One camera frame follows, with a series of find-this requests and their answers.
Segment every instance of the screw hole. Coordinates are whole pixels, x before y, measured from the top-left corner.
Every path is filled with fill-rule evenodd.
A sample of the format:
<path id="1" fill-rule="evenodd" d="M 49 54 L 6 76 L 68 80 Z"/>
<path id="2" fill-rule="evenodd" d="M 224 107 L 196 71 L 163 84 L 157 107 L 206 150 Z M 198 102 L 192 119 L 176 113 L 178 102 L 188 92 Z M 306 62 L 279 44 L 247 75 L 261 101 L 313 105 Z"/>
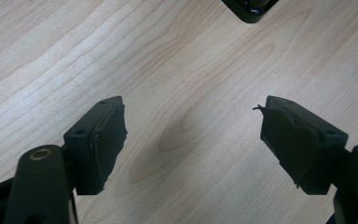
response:
<path id="1" fill-rule="evenodd" d="M 49 148 L 39 149 L 33 152 L 30 156 L 30 159 L 33 161 L 40 161 L 47 158 L 53 151 Z"/>
<path id="2" fill-rule="evenodd" d="M 76 134 L 83 134 L 83 133 L 85 133 L 86 131 L 84 131 L 84 130 L 79 130 L 79 131 L 77 131 L 76 132 Z"/>

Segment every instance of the black object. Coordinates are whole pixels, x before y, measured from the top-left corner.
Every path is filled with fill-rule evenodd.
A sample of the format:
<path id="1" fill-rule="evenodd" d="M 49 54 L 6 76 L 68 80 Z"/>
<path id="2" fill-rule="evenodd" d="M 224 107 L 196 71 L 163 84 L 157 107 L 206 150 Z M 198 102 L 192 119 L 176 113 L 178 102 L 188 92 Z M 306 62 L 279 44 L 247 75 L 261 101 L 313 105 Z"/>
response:
<path id="1" fill-rule="evenodd" d="M 348 135 L 301 105 L 269 96 L 260 138 L 307 194 L 337 187 L 335 214 L 327 223 L 358 223 L 358 146 L 345 149 Z"/>
<path id="2" fill-rule="evenodd" d="M 256 23 L 279 0 L 222 0 L 229 9 L 246 23 Z"/>
<path id="3" fill-rule="evenodd" d="M 0 223 L 77 223 L 73 189 L 103 190 L 127 136 L 120 96 L 96 104 L 64 135 L 65 145 L 24 153 L 16 175 L 0 183 Z"/>

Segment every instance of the wooden table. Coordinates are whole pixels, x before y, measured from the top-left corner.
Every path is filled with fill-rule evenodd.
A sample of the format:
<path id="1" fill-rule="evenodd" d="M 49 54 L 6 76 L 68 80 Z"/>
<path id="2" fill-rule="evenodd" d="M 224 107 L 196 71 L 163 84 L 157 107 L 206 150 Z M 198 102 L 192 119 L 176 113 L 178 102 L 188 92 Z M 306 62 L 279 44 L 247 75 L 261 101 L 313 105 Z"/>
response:
<path id="1" fill-rule="evenodd" d="M 0 1 L 0 182 L 20 155 L 122 95 L 128 139 L 81 223 L 325 223 L 260 141 L 268 95 L 358 145 L 358 1 L 281 0 L 257 24 L 219 0 Z"/>

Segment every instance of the light wooden surface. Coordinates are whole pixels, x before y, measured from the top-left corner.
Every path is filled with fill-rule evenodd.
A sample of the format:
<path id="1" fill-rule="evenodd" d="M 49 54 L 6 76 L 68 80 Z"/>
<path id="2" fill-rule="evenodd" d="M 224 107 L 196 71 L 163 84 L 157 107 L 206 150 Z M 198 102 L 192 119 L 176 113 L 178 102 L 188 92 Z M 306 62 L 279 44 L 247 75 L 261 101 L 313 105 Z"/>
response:
<path id="1" fill-rule="evenodd" d="M 251 108 L 281 96 L 358 145 L 358 0 L 281 0 L 254 25 L 219 0 L 0 1 L 0 181 L 122 95 L 129 131 L 81 223 L 325 223 Z"/>

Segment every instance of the wood grain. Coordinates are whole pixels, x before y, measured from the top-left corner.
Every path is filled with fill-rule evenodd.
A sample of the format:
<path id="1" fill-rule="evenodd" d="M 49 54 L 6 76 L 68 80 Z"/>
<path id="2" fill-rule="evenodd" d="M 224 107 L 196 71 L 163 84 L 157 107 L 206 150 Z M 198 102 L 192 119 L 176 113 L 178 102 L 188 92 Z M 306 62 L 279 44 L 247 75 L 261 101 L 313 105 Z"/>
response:
<path id="1" fill-rule="evenodd" d="M 325 223 L 251 110 L 291 99 L 358 145 L 358 1 L 281 0 L 246 24 L 218 0 L 0 1 L 0 181 L 122 95 L 129 131 L 81 223 Z"/>

